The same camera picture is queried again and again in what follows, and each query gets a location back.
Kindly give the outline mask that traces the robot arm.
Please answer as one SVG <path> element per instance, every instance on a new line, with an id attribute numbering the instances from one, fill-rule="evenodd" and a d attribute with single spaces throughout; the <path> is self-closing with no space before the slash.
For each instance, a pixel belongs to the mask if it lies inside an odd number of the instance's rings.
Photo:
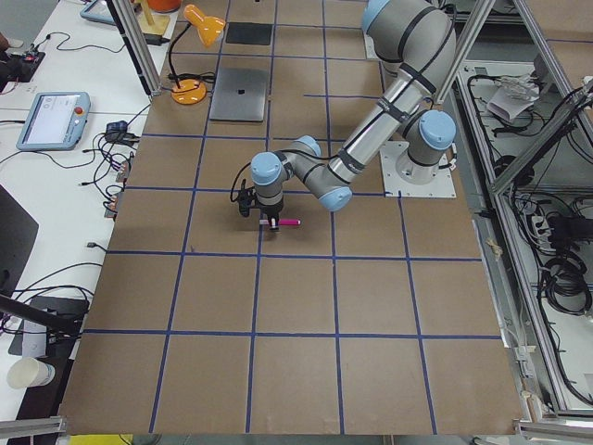
<path id="1" fill-rule="evenodd" d="M 418 166 L 436 165 L 450 146 L 456 128 L 449 115 L 420 112 L 419 107 L 443 86 L 452 67 L 456 51 L 452 19 L 426 1 L 371 1 L 361 27 L 372 38 L 383 66 L 394 69 L 394 81 L 336 155 L 324 158 L 308 135 L 285 149 L 258 153 L 249 164 L 253 184 L 241 187 L 235 199 L 242 216 L 260 210 L 270 229 L 278 230 L 283 184 L 293 177 L 327 210 L 341 210 L 352 197 L 350 183 L 404 125 L 415 132 L 410 159 Z"/>

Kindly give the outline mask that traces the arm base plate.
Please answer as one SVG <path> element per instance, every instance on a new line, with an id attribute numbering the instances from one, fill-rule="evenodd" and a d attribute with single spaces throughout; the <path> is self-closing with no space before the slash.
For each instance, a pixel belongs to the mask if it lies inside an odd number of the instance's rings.
<path id="1" fill-rule="evenodd" d="M 371 36 L 364 34 L 365 55 L 369 60 L 382 61 L 383 59 L 376 53 L 374 40 Z"/>
<path id="2" fill-rule="evenodd" d="M 408 157 L 408 142 L 385 142 L 379 152 L 384 194 L 387 197 L 456 198 L 452 178 L 454 159 L 441 153 L 439 163 L 430 167 L 414 164 Z"/>

